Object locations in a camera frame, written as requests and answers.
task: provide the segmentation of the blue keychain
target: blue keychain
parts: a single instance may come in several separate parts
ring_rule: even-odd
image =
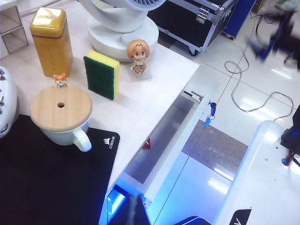
[[[214,102],[209,102],[208,104],[211,106],[210,115],[206,118],[205,123],[202,125],[203,127],[206,127],[210,124],[210,121],[215,119],[217,104]]]

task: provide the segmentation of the white appliance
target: white appliance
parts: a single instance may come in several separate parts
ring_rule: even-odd
[[[135,39],[145,40],[150,52],[155,51],[158,28],[147,13],[165,0],[106,0],[115,7],[105,9],[97,8],[91,0],[79,2],[92,15],[88,20],[89,40],[97,52],[120,62],[131,62],[126,50]]]
[[[259,126],[213,225],[300,224],[300,167],[281,162],[284,131],[270,120]]]
[[[17,113],[17,90],[8,70],[0,67],[0,138],[10,130]]]

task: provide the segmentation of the small fox figurine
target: small fox figurine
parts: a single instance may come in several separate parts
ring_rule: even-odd
[[[55,79],[56,87],[60,87],[60,88],[68,87],[65,73],[61,75],[53,75],[53,77]]]

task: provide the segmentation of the yellow tin canister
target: yellow tin canister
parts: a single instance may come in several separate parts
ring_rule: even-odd
[[[70,75],[73,55],[66,12],[41,7],[30,24],[30,31],[45,76]]]

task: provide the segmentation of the canister lid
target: canister lid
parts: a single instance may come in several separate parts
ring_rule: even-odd
[[[40,91],[30,105],[32,121],[53,132],[72,130],[90,117],[92,102],[78,87],[49,87]]]
[[[62,9],[41,7],[30,24],[33,36],[60,38],[66,23],[66,12]]]

